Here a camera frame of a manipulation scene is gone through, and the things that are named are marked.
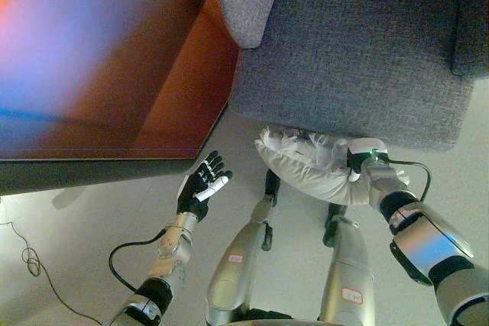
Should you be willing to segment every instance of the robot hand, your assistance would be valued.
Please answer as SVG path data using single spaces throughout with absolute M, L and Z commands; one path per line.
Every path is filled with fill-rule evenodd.
M 186 176 L 178 194 L 177 214 L 185 211 L 197 216 L 198 221 L 204 219 L 209 207 L 209 197 L 229 182 L 232 172 L 222 172 L 224 163 L 219 153 L 214 150 L 205 158 L 196 171 Z

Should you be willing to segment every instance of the silver robot leg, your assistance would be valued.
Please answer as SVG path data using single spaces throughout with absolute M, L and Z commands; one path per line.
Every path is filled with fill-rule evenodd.
M 336 215 L 334 253 L 322 296 L 320 321 L 374 326 L 374 277 L 358 224 Z
M 241 229 L 221 258 L 206 298 L 206 321 L 211 326 L 239 321 L 249 310 L 258 249 L 269 250 L 271 246 L 268 223 L 274 199 L 273 195 L 265 195 L 258 202 L 250 222 Z

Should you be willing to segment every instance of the gray floor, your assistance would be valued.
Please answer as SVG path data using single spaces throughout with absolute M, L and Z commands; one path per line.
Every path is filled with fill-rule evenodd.
M 391 147 L 394 159 L 418 160 L 431 167 L 427 202 L 455 224 L 472 244 L 477 261 L 489 265 L 487 210 L 487 82 L 476 85 L 458 146 L 427 154 Z M 253 140 L 263 125 L 226 112 L 206 145 L 219 149 L 235 176 L 211 199 L 208 217 L 198 226 L 186 286 L 171 305 L 168 325 L 203 325 L 207 284 L 220 256 L 244 225 L 263 194 L 266 167 Z M 424 173 L 407 169 L 421 192 Z M 2 198 L 0 220 L 13 220 L 49 269 L 60 294 L 76 309 L 107 320 L 128 296 L 106 264 L 121 242 L 152 237 L 173 218 L 181 173 L 84 189 L 53 190 Z M 321 242 L 325 203 L 283 184 L 274 212 L 274 248 L 261 253 L 251 305 L 316 319 L 331 250 Z M 351 208 L 368 244 L 376 274 L 377 324 L 443 325 L 431 288 L 412 282 L 390 255 L 387 224 L 369 207 Z M 0 227 L 0 324 L 91 324 L 70 314 L 52 295 L 45 276 L 30 276 L 20 260 L 23 243 Z M 123 250 L 115 265 L 137 284 L 154 261 L 154 246 Z

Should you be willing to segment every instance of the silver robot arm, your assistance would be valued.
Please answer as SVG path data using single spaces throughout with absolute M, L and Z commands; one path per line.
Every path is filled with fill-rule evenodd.
M 176 220 L 166 228 L 160 240 L 157 259 L 147 279 L 106 325 L 158 326 L 161 323 L 183 284 L 193 244 L 193 229 L 206 216 L 209 197 L 232 177 L 230 171 L 221 171 L 223 167 L 222 158 L 212 152 L 192 175 L 183 180 L 178 193 Z
M 470 245 L 397 178 L 380 140 L 353 141 L 352 169 L 366 175 L 370 206 L 390 225 L 394 257 L 412 279 L 433 285 L 447 325 L 488 325 L 489 272 L 471 261 Z

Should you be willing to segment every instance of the power cord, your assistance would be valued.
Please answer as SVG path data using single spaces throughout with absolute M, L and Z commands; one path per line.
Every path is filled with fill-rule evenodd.
M 429 190 L 429 185 L 431 184 L 431 171 L 429 170 L 428 166 L 419 163 L 419 162 L 409 162 L 409 161 L 403 161 L 403 160 L 392 160 L 392 159 L 387 159 L 389 163 L 393 164 L 406 164 L 407 166 L 418 166 L 423 168 L 426 171 L 426 184 L 425 184 L 425 189 L 423 190 L 423 194 L 421 195 L 421 202 L 425 201 L 426 194 L 428 193 Z
M 124 284 L 125 286 L 127 286 L 132 292 L 136 292 L 137 289 L 135 287 L 133 287 L 131 284 L 129 284 L 129 282 L 127 282 L 122 276 L 120 276 L 118 274 L 118 272 L 114 269 L 114 264 L 113 264 L 113 257 L 115 255 L 115 253 L 117 251 L 119 251 L 121 248 L 123 247 L 129 247 L 129 246 L 142 246 L 142 245 L 145 245 L 145 244 L 152 244 L 153 242 L 155 242 L 156 240 L 159 240 L 160 238 L 163 237 L 163 235 L 167 232 L 166 228 L 162 229 L 160 231 L 160 233 L 158 233 L 156 236 L 154 236 L 152 239 L 150 240 L 145 240 L 145 241 L 142 241 L 142 242 L 127 242 L 126 244 L 119 244 L 114 250 L 112 250 L 112 252 L 110 253 L 110 256 L 108 257 L 108 267 L 110 268 L 110 271 L 112 272 L 112 274 L 115 276 L 115 278 L 121 282 L 122 284 Z
M 74 314 L 81 316 L 81 317 L 84 317 L 84 318 L 88 318 L 90 321 L 93 321 L 97 324 L 102 325 L 102 322 L 100 322 L 96 318 L 88 316 L 88 315 L 84 315 L 83 313 L 74 310 L 64 300 L 61 299 L 60 295 L 58 294 L 58 292 L 54 288 L 53 282 L 51 281 L 49 273 L 46 270 L 46 267 L 39 260 L 39 256 L 37 255 L 36 250 L 33 247 L 29 246 L 28 240 L 24 236 L 22 236 L 21 234 L 19 234 L 17 232 L 17 229 L 15 229 L 15 226 L 14 226 L 14 222 L 8 221 L 6 223 L 0 223 L 0 225 L 10 225 L 11 228 L 14 230 L 15 234 L 18 235 L 22 240 L 24 240 L 25 248 L 22 250 L 21 258 L 22 258 L 22 261 L 24 261 L 24 263 L 27 265 L 28 272 L 32 276 L 37 278 L 40 275 L 40 270 L 41 269 L 44 270 L 44 273 L 46 274 L 46 277 L 47 277 L 47 281 L 49 282 L 49 285 L 51 286 L 51 289 L 53 290 L 54 295 L 56 296 L 56 298 L 58 298 L 58 300 L 61 302 L 62 305 L 64 305 L 66 308 L 68 308 Z

